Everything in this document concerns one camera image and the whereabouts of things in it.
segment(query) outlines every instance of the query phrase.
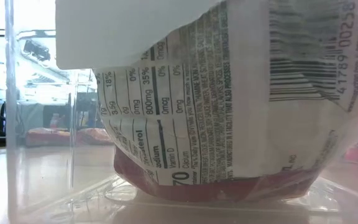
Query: white paper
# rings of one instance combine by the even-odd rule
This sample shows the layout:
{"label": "white paper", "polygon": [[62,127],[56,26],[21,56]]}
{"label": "white paper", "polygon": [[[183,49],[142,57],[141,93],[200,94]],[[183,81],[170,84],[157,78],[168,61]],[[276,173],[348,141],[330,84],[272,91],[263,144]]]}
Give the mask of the white paper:
{"label": "white paper", "polygon": [[61,69],[130,65],[221,0],[56,0]]}

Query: red food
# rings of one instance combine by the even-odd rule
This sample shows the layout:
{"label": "red food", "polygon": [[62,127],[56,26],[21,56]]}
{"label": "red food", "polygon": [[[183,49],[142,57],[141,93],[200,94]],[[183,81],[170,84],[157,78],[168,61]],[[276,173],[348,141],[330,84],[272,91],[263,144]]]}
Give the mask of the red food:
{"label": "red food", "polygon": [[114,158],[114,169],[132,185],[150,195],[181,202],[299,197],[306,193],[319,174],[318,170],[289,171],[266,177],[226,180],[213,184],[165,186],[156,183],[119,149]]}
{"label": "red food", "polygon": [[77,131],[77,144],[81,145],[113,145],[109,134],[102,128],[86,128]]}
{"label": "red food", "polygon": [[68,146],[70,132],[52,128],[34,128],[25,135],[25,145],[36,146]]}

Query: barcode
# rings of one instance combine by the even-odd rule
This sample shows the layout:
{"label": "barcode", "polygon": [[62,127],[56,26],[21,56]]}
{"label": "barcode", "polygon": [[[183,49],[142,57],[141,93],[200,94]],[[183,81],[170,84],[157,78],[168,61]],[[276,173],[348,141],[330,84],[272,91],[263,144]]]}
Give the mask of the barcode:
{"label": "barcode", "polygon": [[336,90],[336,59],[343,54],[337,48],[339,4],[312,2],[297,8],[321,10],[295,11],[293,2],[270,1],[270,101],[340,99]]}

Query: clear plastic container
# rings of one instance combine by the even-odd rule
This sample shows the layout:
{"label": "clear plastic container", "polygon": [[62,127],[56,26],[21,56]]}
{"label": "clear plastic container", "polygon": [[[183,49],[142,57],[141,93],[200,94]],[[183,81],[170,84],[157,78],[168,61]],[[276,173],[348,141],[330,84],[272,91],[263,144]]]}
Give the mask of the clear plastic container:
{"label": "clear plastic container", "polygon": [[54,0],[6,1],[12,223],[358,223],[358,164],[343,161],[277,202],[172,202],[120,178],[94,74],[56,66],[53,12]]}

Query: food package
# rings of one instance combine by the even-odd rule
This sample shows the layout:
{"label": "food package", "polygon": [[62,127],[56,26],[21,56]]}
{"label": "food package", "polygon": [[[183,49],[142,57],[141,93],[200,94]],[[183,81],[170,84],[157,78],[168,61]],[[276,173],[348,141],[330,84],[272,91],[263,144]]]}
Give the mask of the food package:
{"label": "food package", "polygon": [[77,131],[76,134],[77,145],[113,145],[109,134],[106,130],[101,128],[85,128]]}
{"label": "food package", "polygon": [[358,1],[221,1],[139,61],[94,73],[114,168],[139,189],[299,197],[358,141]]}
{"label": "food package", "polygon": [[27,147],[69,146],[70,132],[67,129],[34,128],[25,135]]}

